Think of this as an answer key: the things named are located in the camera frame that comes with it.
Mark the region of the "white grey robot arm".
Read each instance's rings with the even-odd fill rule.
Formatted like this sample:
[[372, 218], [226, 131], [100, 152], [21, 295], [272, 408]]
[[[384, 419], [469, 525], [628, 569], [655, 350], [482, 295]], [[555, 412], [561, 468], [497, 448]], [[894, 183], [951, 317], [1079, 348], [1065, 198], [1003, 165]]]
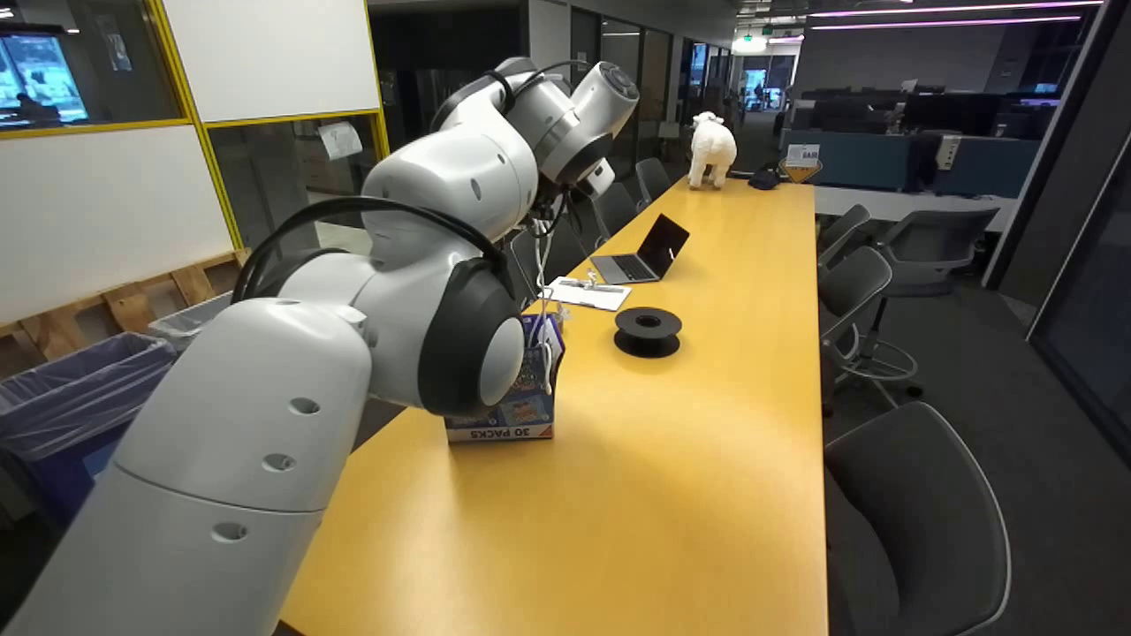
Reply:
[[264, 282], [252, 253], [116, 442], [4, 636], [272, 636], [363, 408], [468, 419], [516, 387], [527, 335], [501, 242], [572, 189], [600, 196], [640, 103], [613, 61], [559, 86], [509, 57], [363, 189], [301, 216], [363, 218]]

